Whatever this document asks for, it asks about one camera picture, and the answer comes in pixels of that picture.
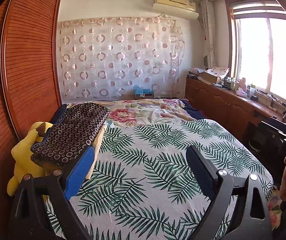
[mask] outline cardboard box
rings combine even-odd
[[[136,94],[135,95],[135,100],[140,100],[140,99],[153,99],[154,94]]]
[[[211,84],[219,84],[219,82],[222,80],[220,77],[213,76],[207,72],[202,73],[202,78]]]

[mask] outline small box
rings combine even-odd
[[[154,94],[136,94],[135,95],[135,100],[140,100],[140,99],[153,99]]]
[[[258,97],[257,96],[251,96],[251,100],[258,101]]]
[[[202,74],[202,78],[207,81],[207,82],[210,82],[211,84],[219,84],[219,82],[222,80],[220,77],[216,77],[216,76],[213,76],[209,73],[207,73],[206,71],[203,72]]]

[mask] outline window blinds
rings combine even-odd
[[[275,0],[245,0],[232,3],[234,20],[243,18],[278,18],[286,20],[286,11]]]

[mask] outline bed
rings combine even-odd
[[[187,165],[190,145],[233,176],[257,174],[269,200],[272,177],[264,166],[221,125],[183,101],[96,103],[110,110],[108,128],[92,177],[70,200],[93,239],[187,239],[210,203]],[[52,122],[72,106],[62,106]],[[215,238],[225,233],[235,202],[232,197]],[[46,207],[53,229],[64,237],[49,198]]]

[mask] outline cabinet door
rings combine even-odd
[[[233,102],[229,105],[229,119],[226,129],[240,142],[243,140],[251,110],[251,107],[246,103]]]
[[[195,106],[197,110],[202,110],[207,118],[210,118],[211,115],[211,94],[206,89],[206,87],[199,87],[197,89],[197,94],[195,97]]]
[[[225,127],[227,123],[227,102],[224,96],[214,93],[211,97],[210,119],[218,122],[221,126]]]
[[[190,104],[197,109],[197,106],[195,104],[198,89],[196,86],[197,81],[192,78],[186,79],[186,87],[185,87],[185,96],[189,100]]]

